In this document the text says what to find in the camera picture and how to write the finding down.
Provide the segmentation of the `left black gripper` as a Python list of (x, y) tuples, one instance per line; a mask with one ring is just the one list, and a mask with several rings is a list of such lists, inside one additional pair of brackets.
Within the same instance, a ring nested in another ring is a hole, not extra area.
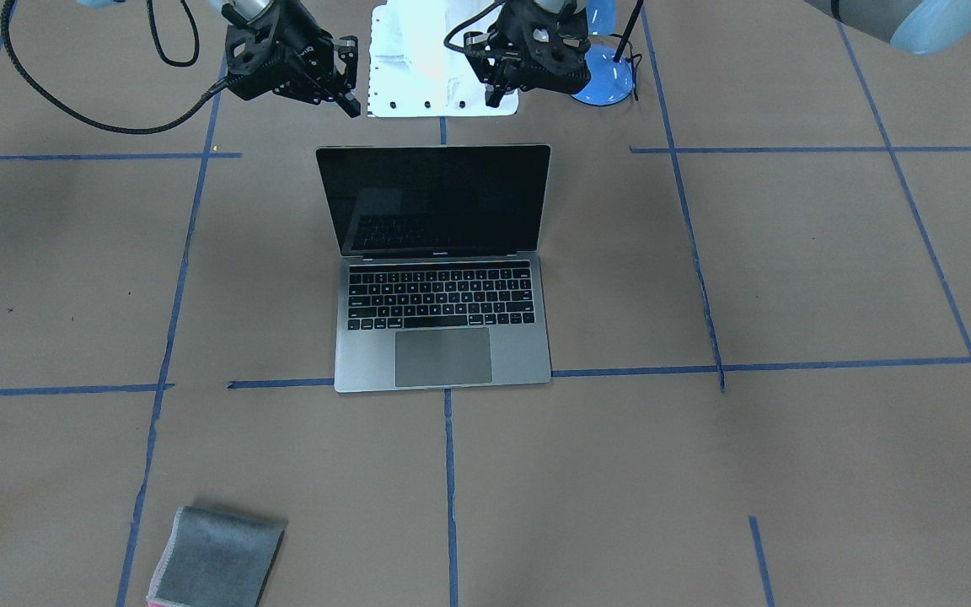
[(590, 74), (585, 4), (490, 4), (464, 20), (464, 57), (485, 106), (515, 91), (582, 91)]

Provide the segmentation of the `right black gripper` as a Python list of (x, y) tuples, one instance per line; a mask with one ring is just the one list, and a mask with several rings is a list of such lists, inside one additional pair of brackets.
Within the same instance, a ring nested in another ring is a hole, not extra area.
[(362, 114), (361, 101), (355, 96), (358, 38), (323, 37), (301, 50), (280, 42), (277, 49), (282, 75), (273, 94), (314, 106), (334, 103), (351, 118)]

